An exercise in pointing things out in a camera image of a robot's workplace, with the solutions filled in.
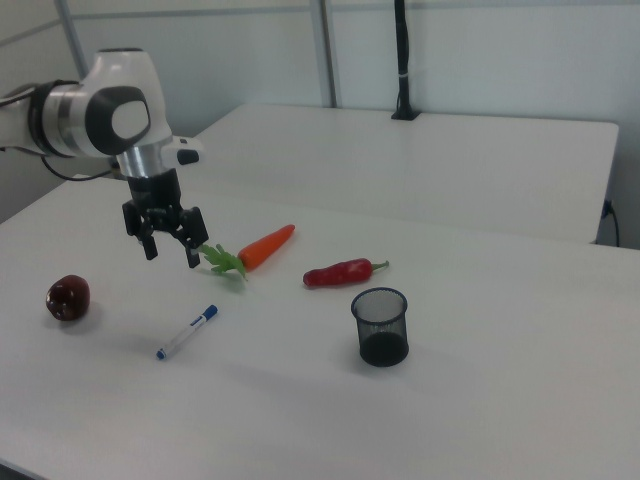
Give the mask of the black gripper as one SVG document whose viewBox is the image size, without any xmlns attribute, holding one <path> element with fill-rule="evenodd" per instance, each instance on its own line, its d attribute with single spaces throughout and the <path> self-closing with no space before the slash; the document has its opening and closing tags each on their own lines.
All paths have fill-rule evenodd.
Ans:
<svg viewBox="0 0 640 480">
<path fill-rule="evenodd" d="M 188 267 L 200 264 L 200 247 L 209 239 L 198 207 L 182 209 L 175 169 L 148 178 L 128 177 L 132 199 L 122 205 L 125 229 L 142 246 L 147 260 L 157 255 L 154 231 L 172 234 L 185 249 Z"/>
</svg>

